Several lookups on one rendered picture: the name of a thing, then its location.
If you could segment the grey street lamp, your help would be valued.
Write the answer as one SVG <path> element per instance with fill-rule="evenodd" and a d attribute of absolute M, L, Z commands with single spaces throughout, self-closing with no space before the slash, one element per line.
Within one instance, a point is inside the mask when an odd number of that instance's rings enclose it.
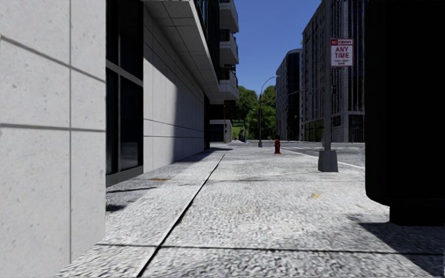
<path fill-rule="evenodd" d="M 259 96 L 259 108 L 258 108 L 258 136 L 259 136 L 259 141 L 258 141 L 258 147 L 262 148 L 262 135 L 261 135 L 261 118 L 262 118 L 262 93 L 264 90 L 264 86 L 267 84 L 268 81 L 270 81 L 273 78 L 277 78 L 280 77 L 280 75 L 274 75 L 270 78 L 268 78 L 262 85 L 261 90 L 260 90 L 260 96 Z"/>

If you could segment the trees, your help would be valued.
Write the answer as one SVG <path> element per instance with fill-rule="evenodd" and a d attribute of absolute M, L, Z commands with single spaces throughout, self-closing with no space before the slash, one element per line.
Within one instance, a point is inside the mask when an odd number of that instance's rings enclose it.
<path fill-rule="evenodd" d="M 235 100 L 232 119 L 247 128 L 247 137 L 259 139 L 258 108 L 259 96 L 254 90 L 238 86 L 239 98 Z M 262 140 L 272 140 L 276 133 L 276 90 L 267 86 L 262 93 Z"/>

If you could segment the dark glass tower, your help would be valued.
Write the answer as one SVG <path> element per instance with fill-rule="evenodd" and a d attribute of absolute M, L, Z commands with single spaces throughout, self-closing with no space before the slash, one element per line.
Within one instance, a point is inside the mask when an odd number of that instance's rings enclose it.
<path fill-rule="evenodd" d="M 302 49 L 285 55 L 276 70 L 276 133 L 281 140 L 300 139 L 300 69 Z"/>

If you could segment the grey stone building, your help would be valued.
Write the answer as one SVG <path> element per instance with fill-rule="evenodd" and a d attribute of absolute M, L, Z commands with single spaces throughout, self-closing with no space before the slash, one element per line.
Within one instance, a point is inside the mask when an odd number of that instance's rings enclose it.
<path fill-rule="evenodd" d="M 331 0 L 331 36 L 353 40 L 353 65 L 331 70 L 331 140 L 364 142 L 364 11 L 366 0 Z M 302 139 L 324 135 L 324 3 L 302 32 Z"/>

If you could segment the pale concrete building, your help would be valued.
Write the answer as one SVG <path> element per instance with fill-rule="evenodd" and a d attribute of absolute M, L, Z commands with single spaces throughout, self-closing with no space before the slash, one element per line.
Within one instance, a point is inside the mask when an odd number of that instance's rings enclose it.
<path fill-rule="evenodd" d="M 240 0 L 0 0 L 0 278 L 105 237 L 105 190 L 208 149 Z"/>

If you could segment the dark box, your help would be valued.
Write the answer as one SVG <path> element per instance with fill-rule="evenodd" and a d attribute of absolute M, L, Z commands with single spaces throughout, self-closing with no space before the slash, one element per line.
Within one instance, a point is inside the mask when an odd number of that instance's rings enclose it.
<path fill-rule="evenodd" d="M 404 226 L 445 219 L 445 0 L 366 0 L 366 195 Z"/>

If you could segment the sign on a post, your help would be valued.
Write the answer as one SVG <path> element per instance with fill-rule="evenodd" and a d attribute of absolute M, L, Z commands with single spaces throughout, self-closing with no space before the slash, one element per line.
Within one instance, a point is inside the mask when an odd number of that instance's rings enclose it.
<path fill-rule="evenodd" d="M 354 66 L 351 36 L 332 36 L 331 24 L 340 19 L 332 15 L 332 6 L 346 5 L 351 0 L 323 0 L 324 3 L 324 149 L 319 151 L 318 170 L 337 172 L 337 153 L 331 149 L 331 69 Z"/>

